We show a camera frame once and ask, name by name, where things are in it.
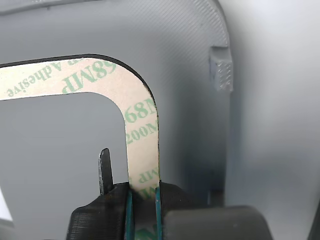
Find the black 3d-printed part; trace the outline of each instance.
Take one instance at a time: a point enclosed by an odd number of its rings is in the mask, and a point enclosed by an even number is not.
[[[66,240],[123,240],[129,183],[114,185],[89,205],[73,211]]]

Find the gray background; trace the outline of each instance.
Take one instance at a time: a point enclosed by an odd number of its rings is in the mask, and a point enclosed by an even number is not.
[[[158,107],[162,180],[206,201],[224,185],[229,96],[210,82],[209,51],[220,42],[212,2],[199,3],[107,0],[2,16],[0,63],[92,53],[131,66]],[[21,239],[65,238],[70,213],[99,194],[103,148],[115,182],[127,179],[124,121],[107,99],[10,100],[0,112],[0,184]]]

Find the white wall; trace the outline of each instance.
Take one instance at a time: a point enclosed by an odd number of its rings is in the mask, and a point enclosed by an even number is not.
[[[234,57],[226,200],[307,239],[320,198],[320,1],[220,0]]]

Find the adhesive tape strip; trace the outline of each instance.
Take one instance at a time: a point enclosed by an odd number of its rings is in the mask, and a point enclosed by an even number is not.
[[[131,188],[154,198],[160,180],[158,112],[150,89],[129,66],[95,54],[3,64],[0,89],[0,100],[87,92],[112,100],[125,122]]]

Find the small gray protrusion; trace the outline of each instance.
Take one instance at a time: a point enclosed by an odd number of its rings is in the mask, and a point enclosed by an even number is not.
[[[229,47],[212,47],[210,58],[210,80],[215,88],[228,93],[233,91],[234,70]]]

